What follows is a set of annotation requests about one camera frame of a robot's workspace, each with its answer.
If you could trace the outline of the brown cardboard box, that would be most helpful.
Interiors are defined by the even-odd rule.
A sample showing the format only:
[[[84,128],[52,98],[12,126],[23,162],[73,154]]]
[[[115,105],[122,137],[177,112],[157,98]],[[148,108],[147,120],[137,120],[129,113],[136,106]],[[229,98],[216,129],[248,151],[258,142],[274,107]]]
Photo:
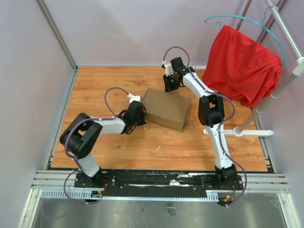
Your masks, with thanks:
[[[148,88],[143,100],[145,119],[182,131],[186,122],[190,98]]]

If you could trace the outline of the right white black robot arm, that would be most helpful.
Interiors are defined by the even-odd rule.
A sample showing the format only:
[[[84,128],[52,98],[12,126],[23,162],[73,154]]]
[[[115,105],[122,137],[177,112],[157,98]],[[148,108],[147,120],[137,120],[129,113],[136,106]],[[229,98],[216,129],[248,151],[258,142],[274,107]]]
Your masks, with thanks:
[[[198,119],[205,126],[214,150],[216,186],[220,190],[236,187],[238,184],[237,169],[230,159],[222,124],[225,117],[222,96],[209,89],[191,67],[184,65],[181,57],[170,62],[162,61],[162,68],[165,69],[163,76],[165,92],[185,86],[199,100]]]

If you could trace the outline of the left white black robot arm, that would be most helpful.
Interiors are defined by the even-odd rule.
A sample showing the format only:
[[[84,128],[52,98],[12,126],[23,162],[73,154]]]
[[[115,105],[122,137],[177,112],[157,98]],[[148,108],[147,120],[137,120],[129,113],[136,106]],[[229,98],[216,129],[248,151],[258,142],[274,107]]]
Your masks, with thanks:
[[[93,147],[102,135],[130,134],[137,126],[146,124],[146,108],[132,101],[126,110],[112,118],[90,117],[80,113],[59,138],[67,156],[72,158],[91,188],[103,182],[102,170],[93,156]]]

